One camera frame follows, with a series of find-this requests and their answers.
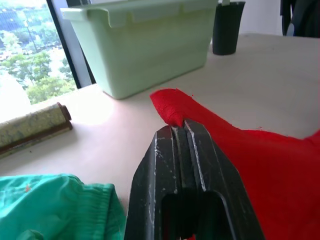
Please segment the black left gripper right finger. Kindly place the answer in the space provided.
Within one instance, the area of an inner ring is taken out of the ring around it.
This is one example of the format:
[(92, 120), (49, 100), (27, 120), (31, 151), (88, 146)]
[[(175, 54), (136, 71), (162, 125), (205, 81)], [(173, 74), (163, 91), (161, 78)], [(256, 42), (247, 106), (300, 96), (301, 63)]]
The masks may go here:
[(204, 125), (185, 120), (197, 188), (197, 240), (263, 240), (265, 235), (237, 168)]

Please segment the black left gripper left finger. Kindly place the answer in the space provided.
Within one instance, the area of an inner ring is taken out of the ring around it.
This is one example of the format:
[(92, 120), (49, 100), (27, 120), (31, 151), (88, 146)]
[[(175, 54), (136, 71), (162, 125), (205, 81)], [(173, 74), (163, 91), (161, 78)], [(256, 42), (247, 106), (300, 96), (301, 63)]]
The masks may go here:
[(185, 238), (181, 147), (186, 133), (164, 126), (153, 139), (132, 179), (126, 240), (182, 240)]

